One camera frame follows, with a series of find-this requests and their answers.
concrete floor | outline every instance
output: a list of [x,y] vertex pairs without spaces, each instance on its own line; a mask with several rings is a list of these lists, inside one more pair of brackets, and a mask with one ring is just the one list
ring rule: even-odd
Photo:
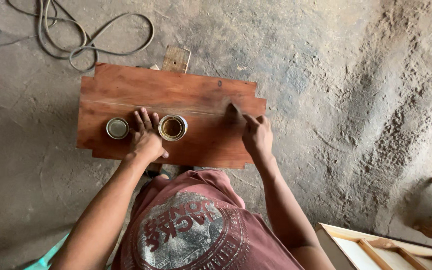
[[[188,73],[257,82],[274,154],[313,224],[432,245],[407,226],[432,215],[432,1],[61,2],[89,33],[128,11],[153,20],[145,51],[101,62],[161,67],[173,44],[191,50]],[[122,21],[96,44],[130,51],[147,33],[141,23]],[[0,0],[0,29],[16,40],[34,34],[34,19]],[[52,33],[78,44],[68,25]],[[0,50],[0,269],[45,254],[119,163],[75,148],[81,76],[34,38]],[[225,171],[264,214],[255,167]]]

tin lid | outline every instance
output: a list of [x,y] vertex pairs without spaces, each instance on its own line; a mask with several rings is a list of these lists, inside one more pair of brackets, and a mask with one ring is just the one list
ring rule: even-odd
[[113,139],[124,139],[129,133],[128,122],[123,118],[113,118],[107,122],[106,132]]

man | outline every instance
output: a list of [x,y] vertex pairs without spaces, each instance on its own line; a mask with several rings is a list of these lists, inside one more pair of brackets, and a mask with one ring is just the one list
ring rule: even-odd
[[[167,158],[145,108],[134,112],[138,131],[129,154],[81,215],[51,269],[104,269],[123,227],[131,195],[149,163]],[[219,170],[161,176],[136,197],[112,269],[334,269],[272,154],[266,116],[247,121],[246,150],[258,169],[271,231],[245,209]]]

open tin can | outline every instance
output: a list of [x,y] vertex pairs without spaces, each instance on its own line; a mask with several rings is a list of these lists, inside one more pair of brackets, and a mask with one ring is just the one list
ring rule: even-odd
[[107,122],[106,132],[113,139],[124,139],[128,136],[129,124],[123,118],[113,118]]
[[166,115],[159,121],[158,131],[166,141],[175,142],[188,131],[188,122],[179,115]]

t-shirt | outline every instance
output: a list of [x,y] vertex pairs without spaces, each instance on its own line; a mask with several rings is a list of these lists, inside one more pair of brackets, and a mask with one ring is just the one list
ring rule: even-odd
[[228,176],[206,169],[155,177],[141,190],[111,269],[303,267],[261,215],[245,209]]

